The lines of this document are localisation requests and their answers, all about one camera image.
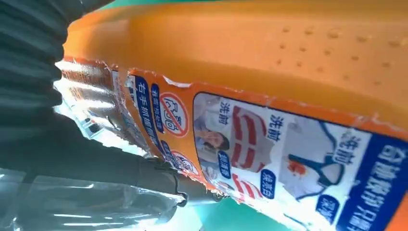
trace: clear plastic wrap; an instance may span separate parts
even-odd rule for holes
[[[184,200],[123,184],[0,173],[6,231],[142,230],[170,220]]]

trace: transparent plastic film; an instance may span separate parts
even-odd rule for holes
[[[124,104],[124,85],[116,65],[65,57],[56,64],[63,77],[54,85],[89,136],[92,125],[107,129],[148,151],[146,141]]]
[[[168,221],[184,200],[122,184],[0,172],[6,231],[144,230]]]

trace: orange plastic surface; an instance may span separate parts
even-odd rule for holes
[[[406,0],[115,8],[74,22],[65,54],[374,117],[408,140]],[[405,197],[388,230],[407,217]]]

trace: plastic bottle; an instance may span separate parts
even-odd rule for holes
[[[115,96],[128,123],[108,118],[113,129],[209,189],[296,229],[396,231],[408,215],[407,12],[403,0],[123,7],[74,22],[64,48],[66,62],[112,73],[72,79]]]

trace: product label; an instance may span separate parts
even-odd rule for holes
[[[404,131],[138,69],[127,87],[126,106],[174,168],[293,228],[383,230],[405,195]]]

